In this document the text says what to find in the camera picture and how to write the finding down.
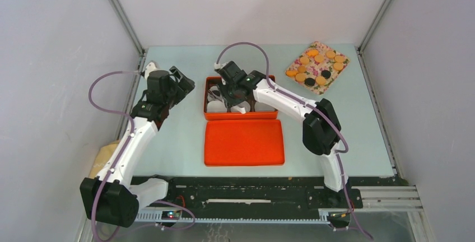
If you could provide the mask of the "metal tongs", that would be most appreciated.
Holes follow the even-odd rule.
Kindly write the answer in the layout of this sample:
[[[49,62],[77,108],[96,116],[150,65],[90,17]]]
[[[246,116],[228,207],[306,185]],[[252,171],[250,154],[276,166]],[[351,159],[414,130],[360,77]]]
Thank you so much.
[[[223,97],[222,102],[225,104],[225,106],[226,106],[227,109],[229,109],[229,110],[230,110],[230,108],[231,108],[232,106],[241,105],[241,104],[244,104],[244,103],[245,103],[244,100],[240,100],[240,99],[238,99],[238,100],[231,100],[230,98],[229,98],[229,99],[228,99],[228,98],[225,98],[223,95],[222,95],[222,97]]]

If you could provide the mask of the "black sandwich cookie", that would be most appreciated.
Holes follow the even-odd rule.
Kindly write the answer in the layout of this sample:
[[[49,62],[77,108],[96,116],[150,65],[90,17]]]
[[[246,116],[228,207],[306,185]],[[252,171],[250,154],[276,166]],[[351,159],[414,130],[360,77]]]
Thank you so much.
[[[332,73],[329,70],[322,70],[321,76],[324,77],[326,80],[330,79]]]
[[[315,81],[315,79],[313,79],[313,78],[306,78],[306,79],[304,80],[304,84],[305,84],[306,86],[308,86],[308,87],[313,87],[313,86],[315,86],[316,81]]]

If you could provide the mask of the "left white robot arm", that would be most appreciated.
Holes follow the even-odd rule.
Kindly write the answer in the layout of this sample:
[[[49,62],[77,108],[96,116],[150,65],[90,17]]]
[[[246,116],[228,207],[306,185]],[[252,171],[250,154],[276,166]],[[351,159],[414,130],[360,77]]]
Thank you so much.
[[[129,114],[127,130],[112,157],[94,178],[85,178],[80,193],[88,219],[130,227],[138,212],[158,201],[163,206],[176,202],[177,191],[165,179],[149,178],[133,185],[138,161],[160,130],[169,111],[193,89],[195,83],[175,66],[159,69],[149,63],[140,74],[147,88]]]

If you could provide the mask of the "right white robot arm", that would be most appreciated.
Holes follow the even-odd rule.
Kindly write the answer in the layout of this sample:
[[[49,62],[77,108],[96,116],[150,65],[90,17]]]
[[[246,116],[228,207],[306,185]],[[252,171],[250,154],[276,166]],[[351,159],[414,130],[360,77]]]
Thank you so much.
[[[324,185],[328,188],[325,193],[328,204],[340,207],[346,203],[348,193],[344,187],[348,178],[337,157],[337,149],[343,138],[332,103],[326,99],[306,99],[277,85],[259,71],[246,73],[233,61],[215,63],[214,70],[221,77],[218,90],[227,108],[239,108],[241,103],[254,99],[301,123],[304,146],[320,158]]]

